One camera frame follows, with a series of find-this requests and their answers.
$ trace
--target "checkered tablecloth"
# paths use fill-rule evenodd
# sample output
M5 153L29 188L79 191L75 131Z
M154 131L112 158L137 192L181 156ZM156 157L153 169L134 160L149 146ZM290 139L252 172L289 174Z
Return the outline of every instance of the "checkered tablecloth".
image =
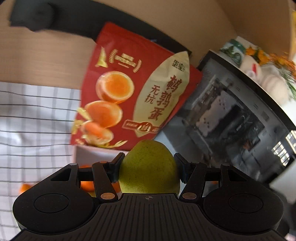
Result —
M1 241L20 231L12 205L21 184L36 184L71 162L79 102L79 90L0 82Z

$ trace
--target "beige wall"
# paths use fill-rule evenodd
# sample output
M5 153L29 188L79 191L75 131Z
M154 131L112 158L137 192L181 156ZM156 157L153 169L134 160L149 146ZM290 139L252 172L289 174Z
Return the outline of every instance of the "beige wall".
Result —
M290 0L216 0L237 34L267 53L290 53L292 15Z
M193 51L191 63L236 33L215 0L103 0ZM79 88L94 42L80 36L9 27L12 0L0 6L0 81Z

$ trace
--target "pear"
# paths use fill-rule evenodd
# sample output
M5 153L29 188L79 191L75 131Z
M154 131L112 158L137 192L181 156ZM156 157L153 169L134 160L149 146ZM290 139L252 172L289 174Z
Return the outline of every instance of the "pear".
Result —
M180 191L178 168L164 144L138 142L123 159L119 170L123 193L176 193Z

